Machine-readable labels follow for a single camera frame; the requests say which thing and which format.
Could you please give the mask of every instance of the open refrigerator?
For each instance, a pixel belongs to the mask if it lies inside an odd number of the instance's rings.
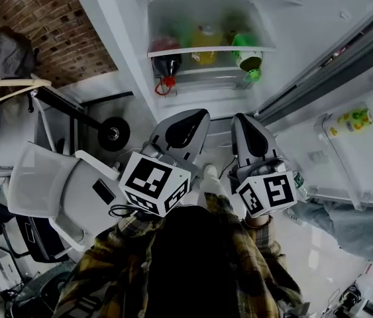
[[[359,209],[373,205],[373,123],[367,131],[336,139],[327,138],[316,124],[325,113],[355,105],[369,108],[373,116],[373,84],[367,83],[371,88],[366,86],[364,93],[354,88],[356,92],[348,94],[353,89],[349,85],[339,94],[331,93],[373,66],[373,0],[80,2],[123,83],[156,123],[181,111],[205,108],[215,124],[210,132],[217,129],[209,133],[211,142],[217,143],[218,136],[220,142],[229,137],[233,115],[253,115],[277,136],[286,158],[309,182],[310,195],[348,201]],[[214,46],[197,48],[197,25],[216,23],[223,29],[223,20],[232,12],[246,20],[256,42],[239,48],[223,36]],[[176,47],[154,46],[168,35],[177,37]],[[233,50],[262,53],[258,81],[244,83]],[[199,65],[193,60],[196,52],[214,52],[217,58]],[[152,59],[171,54],[182,56],[176,88],[158,95],[154,88],[160,76]],[[361,67],[349,72],[356,65]],[[329,100],[320,105],[326,96]],[[309,105],[317,106],[308,111]],[[298,113],[299,120],[289,120]]]

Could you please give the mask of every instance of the wheel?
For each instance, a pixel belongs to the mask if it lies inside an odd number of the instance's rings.
[[[108,118],[98,131],[98,143],[104,150],[115,152],[126,146],[131,128],[123,118]]]

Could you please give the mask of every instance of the plaid shirt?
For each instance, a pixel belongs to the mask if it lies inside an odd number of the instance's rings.
[[[241,318],[279,317],[301,305],[274,240],[272,218],[257,229],[241,223],[226,197],[206,193],[208,210],[231,232],[228,259],[236,276]],[[54,317],[144,318],[152,244],[165,219],[121,219],[86,251],[64,289]]]

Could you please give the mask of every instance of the refrigerator door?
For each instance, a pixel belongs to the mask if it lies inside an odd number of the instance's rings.
[[[326,67],[327,79],[306,89],[308,79],[257,119],[310,196],[364,209],[373,207],[373,34],[356,45]]]

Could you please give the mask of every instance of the chair backrest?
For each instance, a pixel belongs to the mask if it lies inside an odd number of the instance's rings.
[[[8,210],[28,217],[56,217],[62,190],[78,161],[26,143],[11,174]]]

